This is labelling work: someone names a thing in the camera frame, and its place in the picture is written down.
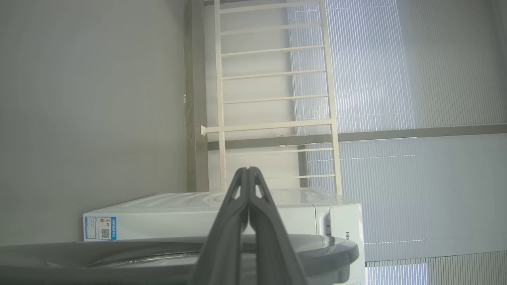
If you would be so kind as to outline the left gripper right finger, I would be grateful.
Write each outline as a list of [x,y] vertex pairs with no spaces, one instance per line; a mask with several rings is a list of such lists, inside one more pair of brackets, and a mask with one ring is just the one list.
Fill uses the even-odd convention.
[[299,259],[259,168],[248,170],[249,222],[255,231],[258,285],[306,285]]

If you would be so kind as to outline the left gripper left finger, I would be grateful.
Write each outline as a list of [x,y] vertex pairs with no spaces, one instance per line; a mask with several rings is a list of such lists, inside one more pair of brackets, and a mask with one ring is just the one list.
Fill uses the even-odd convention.
[[192,273],[192,285],[239,285],[242,233],[248,223],[248,169],[239,168]]

